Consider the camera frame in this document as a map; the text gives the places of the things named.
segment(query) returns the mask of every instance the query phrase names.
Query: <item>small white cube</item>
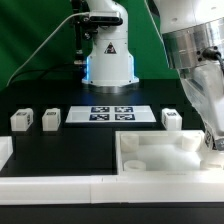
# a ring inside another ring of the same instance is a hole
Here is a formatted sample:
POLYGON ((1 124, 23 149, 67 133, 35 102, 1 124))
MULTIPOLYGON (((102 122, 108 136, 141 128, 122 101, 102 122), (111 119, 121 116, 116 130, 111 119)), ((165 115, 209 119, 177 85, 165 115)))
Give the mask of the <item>small white cube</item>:
POLYGON ((61 123, 60 109, 47 109, 42 117, 43 131, 57 131, 61 123))
POLYGON ((20 109, 10 120, 12 131, 27 131, 33 123, 33 110, 30 108, 20 109))
POLYGON ((182 117, 174 109, 162 110, 162 123, 167 131, 180 131, 182 129, 182 117))

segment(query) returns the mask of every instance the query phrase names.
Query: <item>black table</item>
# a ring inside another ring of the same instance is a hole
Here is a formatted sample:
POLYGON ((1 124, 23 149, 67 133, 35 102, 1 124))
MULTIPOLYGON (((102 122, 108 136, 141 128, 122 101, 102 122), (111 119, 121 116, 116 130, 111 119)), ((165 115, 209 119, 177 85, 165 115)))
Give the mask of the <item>black table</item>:
MULTIPOLYGON (((176 109, 184 130, 203 129, 179 80, 143 80, 122 94, 83 90, 71 81, 18 81, 0 93, 0 136, 13 136, 14 153, 1 177, 117 174, 115 131, 163 130, 161 110, 176 109), (150 105, 156 123, 66 125, 71 106, 150 105), (25 133, 10 130, 10 117, 32 108, 34 123, 25 133), (60 108, 57 132, 43 132, 46 109, 60 108)), ((223 203, 147 203, 99 205, 0 206, 0 223, 223 223, 223 203)))

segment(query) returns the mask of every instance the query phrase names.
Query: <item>green wall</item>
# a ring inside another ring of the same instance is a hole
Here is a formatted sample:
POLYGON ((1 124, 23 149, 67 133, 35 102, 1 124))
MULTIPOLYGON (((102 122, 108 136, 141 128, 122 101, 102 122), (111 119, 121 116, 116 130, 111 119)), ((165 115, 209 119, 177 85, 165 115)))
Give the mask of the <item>green wall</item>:
MULTIPOLYGON (((167 69, 163 47, 143 0, 117 0, 129 13, 129 50, 141 79, 177 78, 167 69)), ((0 1, 0 89, 11 74, 72 13, 69 0, 0 1)), ((48 68, 74 59, 74 32, 66 24, 25 67, 48 68)))

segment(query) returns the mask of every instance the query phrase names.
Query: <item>white platform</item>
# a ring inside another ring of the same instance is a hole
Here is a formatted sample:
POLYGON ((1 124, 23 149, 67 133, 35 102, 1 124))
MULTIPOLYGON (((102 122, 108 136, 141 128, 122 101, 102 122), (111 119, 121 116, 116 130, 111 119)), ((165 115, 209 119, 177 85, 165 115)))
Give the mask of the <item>white platform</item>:
POLYGON ((71 107, 66 123, 156 122, 149 106, 71 107))
POLYGON ((117 175, 0 178, 0 204, 224 202, 224 154, 209 151, 203 137, 201 131, 116 132, 117 175), (130 160, 146 170, 125 171, 130 160))
POLYGON ((12 139, 11 137, 0 137, 0 171, 12 155, 12 139))

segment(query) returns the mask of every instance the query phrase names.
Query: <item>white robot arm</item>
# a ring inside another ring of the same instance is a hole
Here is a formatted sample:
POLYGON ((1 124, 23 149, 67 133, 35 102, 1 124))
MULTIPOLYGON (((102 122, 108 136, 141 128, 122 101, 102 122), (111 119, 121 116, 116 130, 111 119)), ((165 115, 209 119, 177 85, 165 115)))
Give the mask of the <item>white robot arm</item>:
POLYGON ((117 93, 135 86, 134 59, 128 51, 128 14, 112 0, 86 0, 90 9, 87 23, 98 25, 93 34, 93 50, 87 58, 83 84, 99 92, 117 93), (107 25, 121 20, 122 24, 107 25))
POLYGON ((154 3, 169 67, 177 69, 188 99, 202 117, 208 148, 224 151, 224 1, 154 3))

